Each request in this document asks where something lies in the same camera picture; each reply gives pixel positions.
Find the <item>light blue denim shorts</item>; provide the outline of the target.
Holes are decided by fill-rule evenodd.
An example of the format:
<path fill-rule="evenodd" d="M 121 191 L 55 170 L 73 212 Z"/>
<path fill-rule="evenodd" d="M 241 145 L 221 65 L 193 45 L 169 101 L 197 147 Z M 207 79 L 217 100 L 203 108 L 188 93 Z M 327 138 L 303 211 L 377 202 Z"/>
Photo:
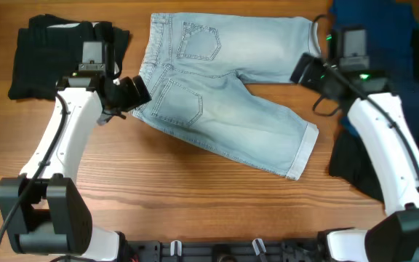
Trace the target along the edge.
<path fill-rule="evenodd" d="M 139 74 L 151 101 L 132 111 L 149 126 L 228 159 L 291 180 L 319 131 L 248 84 L 288 84 L 303 54 L 317 55 L 303 17 L 154 13 Z"/>

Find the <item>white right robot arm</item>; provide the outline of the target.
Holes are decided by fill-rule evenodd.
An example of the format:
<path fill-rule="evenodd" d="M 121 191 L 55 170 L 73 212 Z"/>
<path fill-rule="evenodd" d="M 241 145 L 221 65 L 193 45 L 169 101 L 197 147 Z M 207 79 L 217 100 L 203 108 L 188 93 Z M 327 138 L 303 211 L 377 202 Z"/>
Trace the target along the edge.
<path fill-rule="evenodd" d="M 400 97 L 381 71 L 342 72 L 301 55 L 292 82 L 334 100 L 358 132 L 383 194 L 386 218 L 368 230 L 326 233 L 331 261 L 419 261 L 419 149 Z"/>

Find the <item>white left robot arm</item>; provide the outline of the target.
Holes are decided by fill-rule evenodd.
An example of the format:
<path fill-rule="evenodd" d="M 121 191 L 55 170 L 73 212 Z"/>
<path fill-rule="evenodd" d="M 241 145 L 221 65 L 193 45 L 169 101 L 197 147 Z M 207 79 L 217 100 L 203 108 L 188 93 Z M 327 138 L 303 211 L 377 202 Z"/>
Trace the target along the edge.
<path fill-rule="evenodd" d="M 19 254 L 87 261 L 128 261 L 123 233 L 94 226 L 76 187 L 91 131 L 151 100 L 140 76 L 115 84 L 100 74 L 65 76 L 42 139 L 16 178 L 0 180 L 0 248 L 7 237 Z"/>

